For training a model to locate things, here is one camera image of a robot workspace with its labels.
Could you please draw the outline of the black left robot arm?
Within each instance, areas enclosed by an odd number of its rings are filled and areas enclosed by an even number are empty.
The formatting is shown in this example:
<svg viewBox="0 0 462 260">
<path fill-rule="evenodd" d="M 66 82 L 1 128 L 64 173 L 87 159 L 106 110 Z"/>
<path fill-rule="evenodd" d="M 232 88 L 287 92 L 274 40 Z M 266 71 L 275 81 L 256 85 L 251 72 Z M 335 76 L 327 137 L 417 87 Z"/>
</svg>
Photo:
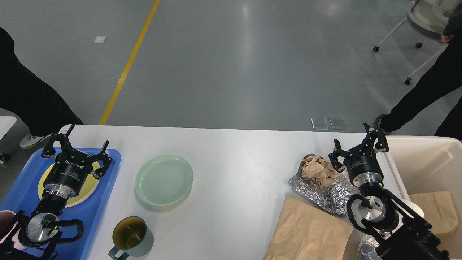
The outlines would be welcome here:
<svg viewBox="0 0 462 260">
<path fill-rule="evenodd" d="M 2 260 L 53 260 L 58 244 L 78 241 L 84 232 L 82 220 L 60 220 L 70 198 L 78 196 L 88 176 L 101 179 L 113 159 L 107 153 L 105 141 L 99 153 L 89 155 L 73 148 L 69 135 L 53 132 L 44 146 L 41 157 L 54 163 L 43 183 L 43 193 L 36 209 L 26 216 L 18 211 L 1 230 Z"/>
</svg>

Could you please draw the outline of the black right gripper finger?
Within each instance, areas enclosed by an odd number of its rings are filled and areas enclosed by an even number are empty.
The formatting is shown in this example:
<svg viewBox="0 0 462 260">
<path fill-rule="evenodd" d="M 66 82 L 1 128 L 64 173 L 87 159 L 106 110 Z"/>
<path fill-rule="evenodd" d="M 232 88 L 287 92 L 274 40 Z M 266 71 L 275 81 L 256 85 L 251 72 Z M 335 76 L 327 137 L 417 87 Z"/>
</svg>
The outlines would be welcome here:
<svg viewBox="0 0 462 260">
<path fill-rule="evenodd" d="M 338 173 L 341 173 L 344 171 L 345 165 L 343 163 L 340 163 L 340 161 L 338 161 L 338 158 L 350 158 L 353 156 L 353 153 L 343 150 L 341 147 L 341 143 L 337 139 L 334 139 L 334 145 L 334 149 L 331 153 L 329 153 L 328 157 L 330 159 L 333 169 Z"/>
<path fill-rule="evenodd" d="M 366 136 L 363 139 L 363 155 L 374 155 L 389 151 L 386 135 L 382 130 L 370 127 L 367 123 L 363 124 Z"/>
</svg>

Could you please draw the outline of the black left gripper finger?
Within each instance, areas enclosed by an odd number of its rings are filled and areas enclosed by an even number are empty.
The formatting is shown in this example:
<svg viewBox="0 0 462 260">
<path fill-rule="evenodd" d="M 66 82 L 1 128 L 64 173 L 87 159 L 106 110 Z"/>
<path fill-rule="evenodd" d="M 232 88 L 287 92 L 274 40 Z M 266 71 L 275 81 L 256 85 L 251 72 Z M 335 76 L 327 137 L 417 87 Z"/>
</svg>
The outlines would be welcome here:
<svg viewBox="0 0 462 260">
<path fill-rule="evenodd" d="M 74 129 L 75 125 L 70 125 L 66 133 L 53 132 L 48 139 L 48 143 L 43 147 L 41 157 L 42 158 L 53 158 L 56 159 L 59 154 L 68 155 L 74 158 L 74 148 L 71 146 L 68 136 Z M 61 153 L 56 153 L 56 149 L 53 146 L 54 142 L 58 142 L 61 147 Z"/>
<path fill-rule="evenodd" d="M 108 153 L 106 152 L 106 149 L 107 149 L 109 143 L 110 143 L 110 141 L 106 140 L 103 143 L 103 146 L 102 146 L 99 153 L 88 157 L 88 161 L 90 162 L 91 166 L 92 166 L 92 163 L 94 163 L 94 162 L 97 162 L 97 161 L 102 161 L 103 162 L 103 164 L 102 164 L 102 166 L 100 168 L 93 169 L 90 172 L 90 174 L 92 176 L 94 176 L 95 179 L 101 179 L 105 175 L 106 171 L 108 170 L 109 166 L 111 165 L 111 163 L 113 161 L 113 159 L 111 157 L 109 157 Z"/>
</svg>

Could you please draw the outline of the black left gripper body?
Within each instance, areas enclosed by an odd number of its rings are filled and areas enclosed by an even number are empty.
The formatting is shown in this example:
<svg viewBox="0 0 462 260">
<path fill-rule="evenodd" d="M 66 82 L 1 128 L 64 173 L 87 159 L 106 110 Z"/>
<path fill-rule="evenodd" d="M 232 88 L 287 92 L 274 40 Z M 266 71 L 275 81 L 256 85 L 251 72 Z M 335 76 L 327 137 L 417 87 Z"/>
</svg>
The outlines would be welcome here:
<svg viewBox="0 0 462 260">
<path fill-rule="evenodd" d="M 68 155 L 59 154 L 55 159 L 50 174 L 46 177 L 43 187 L 44 194 L 52 194 L 61 197 L 78 196 L 84 182 L 93 169 L 102 166 L 102 161 L 90 165 L 88 153 L 74 148 L 74 158 Z"/>
</svg>

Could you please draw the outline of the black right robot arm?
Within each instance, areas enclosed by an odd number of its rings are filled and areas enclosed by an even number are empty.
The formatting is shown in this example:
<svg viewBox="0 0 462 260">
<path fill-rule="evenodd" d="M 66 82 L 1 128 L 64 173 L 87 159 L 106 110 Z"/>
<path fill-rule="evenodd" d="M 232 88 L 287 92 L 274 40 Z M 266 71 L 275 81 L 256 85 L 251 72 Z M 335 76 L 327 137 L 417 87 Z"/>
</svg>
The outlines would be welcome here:
<svg viewBox="0 0 462 260">
<path fill-rule="evenodd" d="M 346 171 L 359 192 L 346 203 L 348 219 L 355 229 L 371 235 L 378 243 L 375 252 L 383 260 L 448 260 L 449 252 L 439 250 L 440 239 L 431 224 L 383 187 L 383 172 L 376 155 L 388 152 L 385 134 L 365 127 L 366 136 L 357 146 L 343 150 L 335 139 L 328 155 L 335 171 Z"/>
</svg>

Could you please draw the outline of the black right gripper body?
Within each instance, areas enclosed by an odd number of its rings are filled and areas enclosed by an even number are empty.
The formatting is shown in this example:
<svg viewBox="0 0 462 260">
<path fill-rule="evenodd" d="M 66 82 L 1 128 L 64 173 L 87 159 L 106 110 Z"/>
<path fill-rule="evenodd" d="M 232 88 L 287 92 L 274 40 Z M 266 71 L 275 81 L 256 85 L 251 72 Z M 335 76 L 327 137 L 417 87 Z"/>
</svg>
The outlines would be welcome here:
<svg viewBox="0 0 462 260">
<path fill-rule="evenodd" d="M 383 181 L 383 173 L 376 159 L 374 148 L 361 145 L 350 148 L 343 164 L 350 182 L 355 187 L 360 187 L 365 183 L 381 184 Z"/>
</svg>

